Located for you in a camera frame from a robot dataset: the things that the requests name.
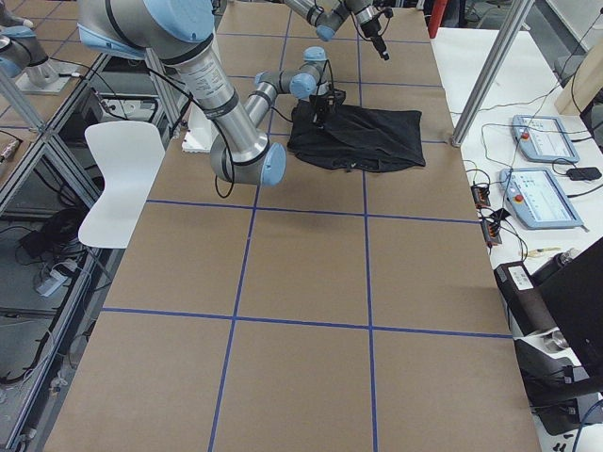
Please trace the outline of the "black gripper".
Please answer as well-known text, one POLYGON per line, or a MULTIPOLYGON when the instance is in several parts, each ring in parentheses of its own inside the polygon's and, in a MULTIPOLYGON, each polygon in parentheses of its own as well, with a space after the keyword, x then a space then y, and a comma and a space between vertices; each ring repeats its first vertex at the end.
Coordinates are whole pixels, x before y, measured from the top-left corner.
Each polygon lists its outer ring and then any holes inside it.
POLYGON ((314 111, 313 124, 323 126, 329 117, 329 114, 343 105, 347 93, 343 89, 333 89, 320 95, 310 95, 309 103, 314 111))
POLYGON ((382 60, 388 60, 390 55, 387 50, 385 41, 382 38, 382 27, 380 23, 380 14, 370 15, 363 13, 358 15, 358 23, 362 30, 365 40, 371 40, 371 43, 379 57, 382 60))

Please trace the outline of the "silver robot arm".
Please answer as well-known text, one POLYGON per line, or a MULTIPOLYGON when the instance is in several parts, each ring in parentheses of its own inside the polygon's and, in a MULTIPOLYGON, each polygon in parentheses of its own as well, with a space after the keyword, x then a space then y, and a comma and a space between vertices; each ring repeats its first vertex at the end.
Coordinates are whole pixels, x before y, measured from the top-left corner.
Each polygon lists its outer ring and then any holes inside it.
POLYGON ((143 59, 154 51, 174 68, 205 117, 218 128, 210 161, 223 181, 274 186, 283 179, 286 151, 270 142, 259 124, 280 94, 306 99, 319 92, 327 56, 319 46, 304 51, 293 71, 257 75, 256 89, 240 102, 215 53, 209 1, 81 1, 80 40, 102 53, 143 59))
POLYGON ((330 41, 338 29, 352 18, 354 28, 360 37, 370 41, 380 58, 387 61, 390 55, 383 39, 386 29, 382 28, 380 18, 390 20, 393 9, 381 1, 336 1, 327 9, 318 1, 285 0, 283 4, 301 16, 316 30, 317 36, 323 41, 330 41))

